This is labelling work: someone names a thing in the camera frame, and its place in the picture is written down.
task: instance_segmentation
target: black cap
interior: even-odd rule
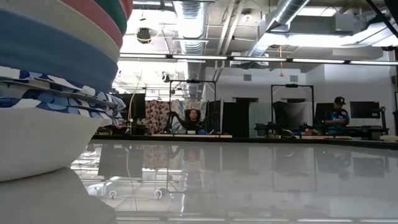
[[[336,103],[337,105],[345,105],[345,104],[346,104],[346,99],[344,99],[344,97],[337,96],[337,97],[335,98],[335,103]]]

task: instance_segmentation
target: stacked bowl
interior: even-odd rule
[[[0,181],[70,164],[100,126],[131,15],[127,0],[0,0]]]

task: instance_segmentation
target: fluorescent light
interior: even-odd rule
[[[352,65],[389,65],[398,66],[398,62],[380,62],[380,61],[351,61]]]
[[[127,57],[127,58],[166,58],[166,55],[161,55],[161,54],[120,54],[120,57]]]
[[[116,221],[159,221],[158,217],[116,217]]]
[[[234,222],[289,222],[287,218],[234,218]]]
[[[332,218],[300,218],[298,222],[353,222],[350,219],[332,219]]]
[[[368,223],[398,223],[398,219],[362,219],[360,222]]]
[[[286,62],[286,58],[270,58],[270,57],[234,57],[234,60],[248,62]]]
[[[169,217],[167,221],[186,221],[186,222],[225,222],[225,218],[204,218],[204,217]]]
[[[303,62],[303,63],[344,63],[344,60],[323,60],[323,59],[294,58],[293,62]]]
[[[226,60],[225,56],[207,55],[173,55],[174,59],[198,59],[198,60]]]

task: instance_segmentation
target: man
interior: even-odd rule
[[[326,112],[325,124],[329,127],[329,130],[334,129],[337,131],[337,129],[341,129],[349,124],[348,112],[343,109],[343,105],[345,104],[345,99],[343,97],[336,97],[333,108],[328,109]]]

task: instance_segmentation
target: blue bowl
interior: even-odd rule
[[[0,26],[0,66],[44,73],[99,91],[111,91],[118,66],[90,43],[2,9],[0,21],[4,21]]]

